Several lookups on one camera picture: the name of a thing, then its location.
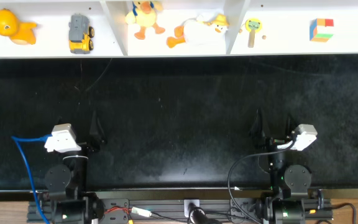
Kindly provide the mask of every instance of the colorful cube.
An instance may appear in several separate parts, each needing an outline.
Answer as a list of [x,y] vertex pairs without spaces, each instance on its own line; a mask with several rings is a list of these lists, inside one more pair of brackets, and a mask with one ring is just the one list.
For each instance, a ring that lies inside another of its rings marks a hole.
[[333,35],[333,19],[315,19],[310,25],[310,41],[327,42]]

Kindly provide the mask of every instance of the black tabletop surface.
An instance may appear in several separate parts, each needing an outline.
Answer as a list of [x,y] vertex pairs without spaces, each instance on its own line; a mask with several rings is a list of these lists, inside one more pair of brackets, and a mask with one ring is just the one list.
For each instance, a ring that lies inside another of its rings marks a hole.
[[[108,145],[88,162],[88,190],[224,187],[262,107],[283,134],[291,114],[318,139],[289,152],[313,172],[313,187],[358,188],[358,55],[223,58],[0,60],[0,190],[28,190],[11,136],[50,134],[61,117],[84,136],[98,112]],[[23,143],[38,189],[62,158]],[[257,160],[233,183],[269,188]]]

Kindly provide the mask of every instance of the red cube face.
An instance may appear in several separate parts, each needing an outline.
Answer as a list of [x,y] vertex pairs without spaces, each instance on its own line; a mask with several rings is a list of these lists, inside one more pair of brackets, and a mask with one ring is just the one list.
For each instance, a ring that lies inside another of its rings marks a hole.
[[326,26],[334,26],[334,20],[333,19],[326,19]]

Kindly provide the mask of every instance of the toy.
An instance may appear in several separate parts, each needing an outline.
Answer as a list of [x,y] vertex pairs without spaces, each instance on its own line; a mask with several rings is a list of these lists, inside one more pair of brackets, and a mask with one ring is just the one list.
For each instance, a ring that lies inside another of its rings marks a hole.
[[214,21],[204,22],[202,16],[187,20],[183,26],[175,28],[175,37],[168,37],[167,45],[174,48],[177,44],[210,44],[224,37],[227,31],[226,16],[219,14]]
[[333,19],[315,19],[310,25],[310,41],[327,42],[334,34]]
[[71,16],[68,23],[68,40],[70,52],[74,54],[89,54],[93,50],[94,29],[90,26],[90,20],[81,14]]
[[245,27],[245,29],[249,32],[248,47],[253,48],[255,44],[255,34],[262,29],[261,21],[258,19],[248,19],[241,27]]
[[35,44],[32,29],[36,27],[34,22],[21,22],[8,9],[0,10],[0,35],[9,37],[15,44]]
[[155,9],[162,11],[161,3],[155,1],[135,1],[132,2],[132,5],[133,10],[125,17],[125,22],[127,24],[137,23],[140,25],[140,31],[135,34],[136,38],[144,40],[146,38],[146,28],[149,27],[153,27],[156,34],[165,32],[165,29],[159,27],[156,23],[157,13]]

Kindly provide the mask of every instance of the toy truck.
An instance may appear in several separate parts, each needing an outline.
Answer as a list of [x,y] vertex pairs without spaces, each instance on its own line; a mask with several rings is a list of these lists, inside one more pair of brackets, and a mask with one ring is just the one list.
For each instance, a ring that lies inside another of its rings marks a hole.
[[93,50],[94,29],[90,26],[90,20],[81,14],[71,16],[71,22],[68,23],[70,31],[68,40],[70,43],[70,52],[74,54],[89,54]]

